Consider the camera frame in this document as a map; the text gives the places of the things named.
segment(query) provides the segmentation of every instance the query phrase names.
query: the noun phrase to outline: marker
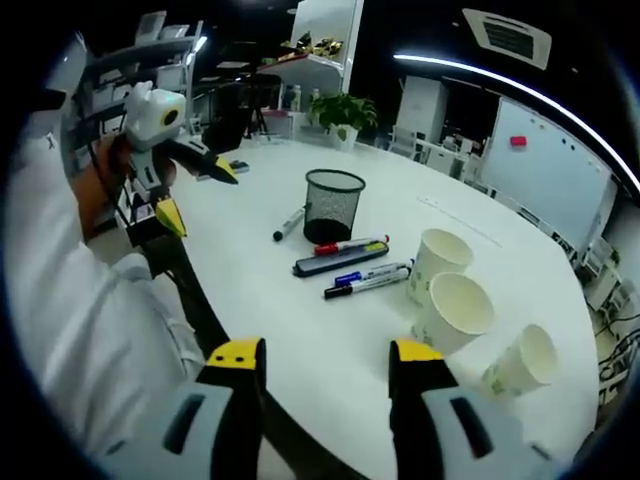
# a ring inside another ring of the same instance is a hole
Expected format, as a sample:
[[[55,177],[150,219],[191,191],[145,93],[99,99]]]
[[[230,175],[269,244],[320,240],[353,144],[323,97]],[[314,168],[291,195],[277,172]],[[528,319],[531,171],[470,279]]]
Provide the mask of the marker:
[[[359,282],[361,280],[371,280],[372,278],[381,277],[383,275],[387,275],[389,273],[397,272],[401,268],[413,268],[414,260],[411,259],[408,262],[397,262],[397,263],[388,263],[387,265],[382,265],[380,267],[372,268],[371,270],[364,270],[362,272],[353,272],[349,275],[343,275],[333,280],[333,285],[335,287],[342,287],[344,285],[349,285],[353,282]]]
[[[324,299],[330,300],[337,297],[346,297],[354,293],[371,290],[372,288],[384,287],[385,285],[391,285],[392,283],[401,282],[409,278],[410,273],[411,271],[408,268],[401,268],[400,270],[389,273],[382,277],[353,282],[350,285],[343,285],[342,287],[329,288],[324,291]]]
[[[280,230],[278,230],[277,232],[274,232],[273,239],[276,242],[279,242],[284,237],[289,235],[289,233],[291,233],[291,230],[293,230],[293,228],[298,223],[300,223],[300,220],[302,220],[302,217],[304,217],[305,209],[306,209],[306,207],[302,207],[300,210],[298,210],[296,213],[294,213],[293,216],[289,220],[284,222],[282,227],[280,227]]]
[[[330,253],[336,253],[340,250],[344,250],[345,248],[363,247],[372,243],[389,243],[389,235],[373,238],[361,238],[359,240],[349,240],[347,242],[330,243],[328,245],[319,245],[314,248],[313,253],[315,255],[329,255]]]

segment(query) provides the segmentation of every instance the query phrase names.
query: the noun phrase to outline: led light strip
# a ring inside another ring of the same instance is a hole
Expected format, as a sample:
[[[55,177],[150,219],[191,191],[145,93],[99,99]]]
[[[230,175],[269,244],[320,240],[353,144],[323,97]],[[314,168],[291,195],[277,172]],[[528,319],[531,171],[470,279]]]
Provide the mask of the led light strip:
[[[543,101],[544,103],[546,103],[550,107],[553,107],[557,111],[562,113],[568,119],[570,119],[573,122],[575,122],[577,125],[582,127],[585,132],[587,132],[589,135],[591,135],[594,138],[594,140],[596,142],[598,142],[615,159],[616,162],[618,162],[618,165],[620,165],[622,170],[624,170],[624,172],[627,174],[627,176],[631,180],[631,183],[636,188],[636,190],[637,190],[636,193],[638,195],[640,195],[640,182],[635,177],[635,175],[633,174],[633,172],[631,171],[629,166],[624,162],[624,160],[622,160],[622,157],[620,155],[618,155],[618,153],[613,149],[613,147],[611,145],[609,145],[605,141],[604,138],[602,138],[600,135],[598,135],[598,133],[593,128],[591,128],[585,122],[580,120],[578,117],[576,117],[573,113],[571,113],[569,110],[564,108],[562,105],[560,105],[557,102],[554,102],[549,97],[545,97],[540,92],[536,92],[532,88],[529,88],[529,87],[527,87],[525,85],[522,85],[521,83],[518,83],[515,80],[511,80],[510,78],[503,77],[502,75],[498,75],[497,73],[489,72],[488,70],[483,70],[483,69],[477,68],[477,67],[472,67],[471,65],[465,65],[464,63],[452,62],[450,60],[442,60],[440,58],[421,57],[421,56],[417,56],[417,55],[397,54],[397,55],[394,55],[393,58],[395,58],[396,60],[407,60],[407,61],[411,61],[411,62],[435,63],[437,65],[444,65],[444,66],[447,66],[447,67],[454,67],[454,68],[459,68],[461,70],[467,70],[468,72],[478,73],[480,75],[484,75],[486,77],[493,78],[494,80],[498,80],[499,82],[506,83],[507,85],[510,85],[510,86],[515,87],[515,88],[517,88],[519,90],[522,90],[523,92],[526,92],[529,95],[532,95],[533,97],[537,98],[538,100]]]

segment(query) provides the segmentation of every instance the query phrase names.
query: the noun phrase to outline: black marker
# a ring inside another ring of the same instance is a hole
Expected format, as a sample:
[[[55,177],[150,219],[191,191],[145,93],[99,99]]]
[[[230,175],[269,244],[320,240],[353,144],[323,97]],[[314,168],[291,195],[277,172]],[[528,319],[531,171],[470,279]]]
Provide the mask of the black marker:
[[[304,211],[305,211],[306,207],[302,207],[300,210],[298,210],[296,213],[293,214],[293,216],[287,220],[286,222],[284,222],[284,224],[282,225],[282,227],[280,227],[280,230],[278,230],[277,232],[275,232],[273,234],[273,239],[276,242],[279,242],[280,240],[282,240],[284,237],[286,237],[287,235],[289,235],[289,233],[291,232],[291,230],[294,229],[294,227],[300,223],[300,220],[302,220],[302,217],[304,217]]]
[[[409,278],[410,273],[411,271],[408,268],[401,268],[397,272],[389,273],[382,277],[353,282],[350,285],[343,285],[342,287],[329,288],[324,291],[324,299],[330,300],[337,297],[346,297],[347,295],[371,290],[372,288],[384,287],[385,285],[401,282]]]

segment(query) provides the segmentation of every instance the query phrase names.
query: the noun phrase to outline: white paper cup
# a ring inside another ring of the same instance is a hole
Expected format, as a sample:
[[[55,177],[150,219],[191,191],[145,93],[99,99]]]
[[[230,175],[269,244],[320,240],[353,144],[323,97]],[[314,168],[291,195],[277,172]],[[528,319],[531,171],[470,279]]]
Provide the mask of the white paper cup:
[[[463,273],[472,261],[473,252],[460,237],[438,229],[423,232],[407,286],[409,297],[424,305],[433,277],[442,272]]]
[[[516,398],[549,385],[557,367],[551,337],[538,325],[529,325],[484,372],[482,389],[498,400]]]
[[[493,325],[493,304],[484,289],[460,273],[439,273],[411,332],[443,355],[450,355]]]

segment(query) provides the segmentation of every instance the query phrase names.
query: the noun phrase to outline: white chair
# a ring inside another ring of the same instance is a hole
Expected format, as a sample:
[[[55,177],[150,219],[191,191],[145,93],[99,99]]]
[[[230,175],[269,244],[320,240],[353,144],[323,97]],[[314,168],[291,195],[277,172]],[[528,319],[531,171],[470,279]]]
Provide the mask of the white chair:
[[[422,151],[422,146],[418,145],[417,140],[418,132],[394,126],[389,151],[417,161]]]

